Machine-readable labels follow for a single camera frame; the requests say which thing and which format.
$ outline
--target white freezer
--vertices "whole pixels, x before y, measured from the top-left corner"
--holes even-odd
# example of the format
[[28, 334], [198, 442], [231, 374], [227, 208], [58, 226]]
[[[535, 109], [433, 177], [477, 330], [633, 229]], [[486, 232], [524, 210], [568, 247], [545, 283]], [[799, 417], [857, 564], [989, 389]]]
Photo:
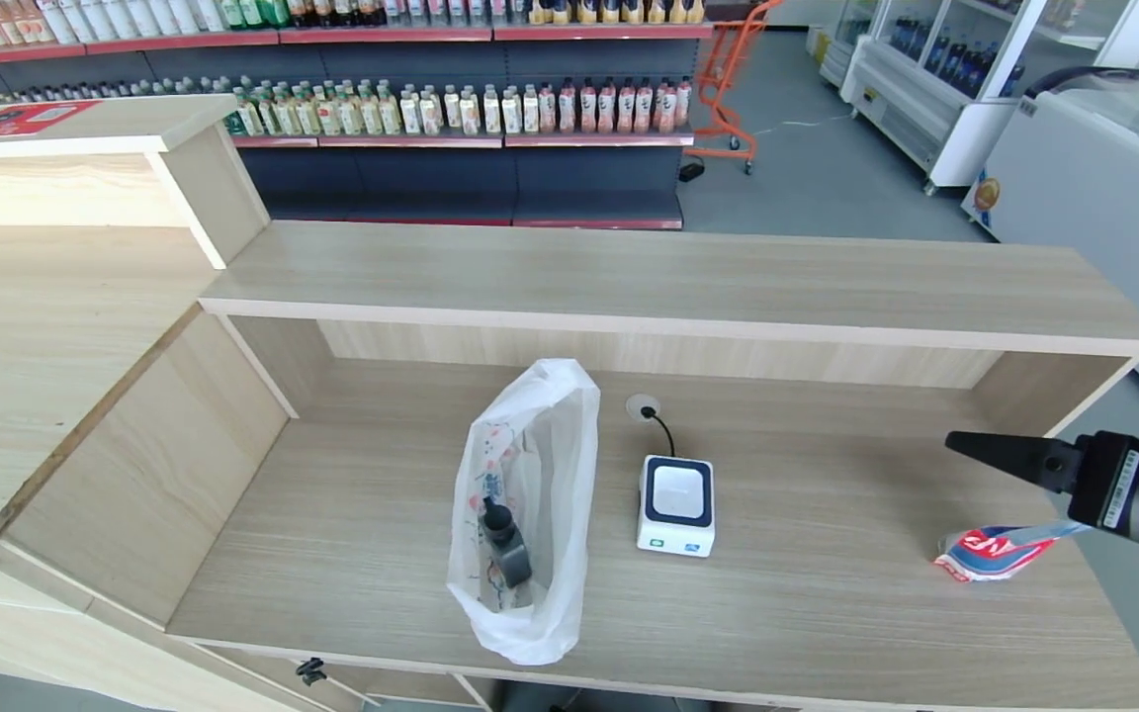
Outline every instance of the white freezer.
[[962, 206], [1001, 243], [1075, 247], [1139, 306], [1139, 71], [1022, 99]]

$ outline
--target black bottle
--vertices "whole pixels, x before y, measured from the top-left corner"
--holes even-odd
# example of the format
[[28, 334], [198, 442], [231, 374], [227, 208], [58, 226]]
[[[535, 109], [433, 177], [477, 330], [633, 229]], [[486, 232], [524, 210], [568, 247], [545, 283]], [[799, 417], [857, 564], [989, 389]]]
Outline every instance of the black bottle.
[[497, 505], [487, 497], [483, 499], [481, 524], [486, 540], [491, 545], [491, 558], [503, 574], [507, 587], [515, 588], [530, 578], [530, 554], [525, 549], [525, 540], [513, 521], [513, 513], [507, 506]]

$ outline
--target glass door fridge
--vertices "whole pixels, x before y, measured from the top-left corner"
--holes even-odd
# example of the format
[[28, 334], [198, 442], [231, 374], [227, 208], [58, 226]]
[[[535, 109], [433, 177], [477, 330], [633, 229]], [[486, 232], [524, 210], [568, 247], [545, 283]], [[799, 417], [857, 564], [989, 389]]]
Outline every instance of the glass door fridge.
[[1054, 69], [1136, 66], [1139, 0], [880, 0], [842, 98], [925, 170], [968, 186], [1018, 96]]
[[851, 66], [859, 36], [868, 35], [877, 15], [878, 0], [844, 0], [833, 26], [833, 36], [820, 63], [820, 76], [841, 87]]

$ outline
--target bottled drink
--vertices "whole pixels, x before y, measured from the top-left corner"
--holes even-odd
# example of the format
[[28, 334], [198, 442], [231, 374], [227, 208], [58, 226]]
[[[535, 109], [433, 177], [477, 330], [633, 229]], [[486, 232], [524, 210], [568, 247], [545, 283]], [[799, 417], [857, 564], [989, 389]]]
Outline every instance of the bottled drink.
[[952, 87], [957, 87], [957, 89], [966, 91], [966, 93], [968, 93], [966, 87], [968, 85], [969, 73], [972, 73], [973, 69], [975, 69], [975, 66], [978, 62], [978, 57], [981, 55], [982, 55], [982, 41], [975, 41], [975, 43], [973, 43], [973, 49], [966, 49], [966, 54], [964, 54], [964, 57], [961, 58], [961, 67], [957, 68], [957, 73], [952, 77], [952, 81], [949, 82], [949, 84]]
[[948, 51], [948, 58], [944, 59], [943, 68], [940, 69], [940, 79], [948, 82], [952, 82], [952, 77], [957, 75], [959, 68], [961, 68], [961, 60], [964, 59], [964, 51], [966, 50], [966, 35], [961, 35], [961, 41], [958, 41], [952, 46], [952, 49]]
[[1013, 96], [1014, 89], [1017, 87], [1017, 82], [1022, 81], [1024, 73], [1026, 73], [1024, 64], [1014, 64], [1013, 71], [1008, 73], [1008, 81], [1005, 81], [1005, 89], [1000, 90], [1000, 96]]
[[973, 66], [969, 76], [966, 80], [966, 93], [968, 96], [977, 96], [978, 90], [982, 89], [982, 82], [986, 81], [986, 75], [991, 73], [991, 66], [995, 64], [995, 55], [1000, 52], [1000, 44], [998, 41], [993, 41], [990, 47], [986, 47], [986, 51], [978, 57], [975, 57], [975, 66]]
[[921, 58], [921, 52], [926, 49], [926, 40], [929, 40], [933, 27], [933, 24], [927, 22], [918, 22], [917, 25], [912, 27], [912, 42], [908, 46], [909, 57], [913, 59]]
[[948, 46], [952, 44], [952, 40], [948, 36], [949, 32], [952, 32], [952, 27], [944, 26], [940, 36], [935, 38], [934, 47], [931, 47], [931, 56], [925, 60], [926, 72], [940, 73], [940, 67], [943, 66], [943, 55], [947, 52]]

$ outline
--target barcode sticker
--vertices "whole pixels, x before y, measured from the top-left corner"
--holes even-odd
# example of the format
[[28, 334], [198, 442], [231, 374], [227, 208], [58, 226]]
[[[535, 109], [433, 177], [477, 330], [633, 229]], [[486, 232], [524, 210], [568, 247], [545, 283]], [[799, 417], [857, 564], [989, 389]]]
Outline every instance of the barcode sticker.
[[1139, 452], [1129, 450], [1124, 457], [1124, 464], [1120, 468], [1120, 478], [1115, 482], [1115, 491], [1111, 496], [1111, 505], [1106, 506], [1106, 515], [1101, 521], [1103, 526], [1113, 530], [1120, 526], [1122, 508], [1128, 502], [1128, 494], [1131, 491], [1131, 481], [1136, 476], [1136, 466], [1139, 465]]
[[76, 112], [76, 109], [77, 107], [73, 107], [71, 104], [66, 105], [66, 107], [47, 108], [46, 112], [38, 114], [38, 116], [30, 116], [26, 121], [28, 123], [55, 122], [60, 116], [68, 116], [68, 114]]

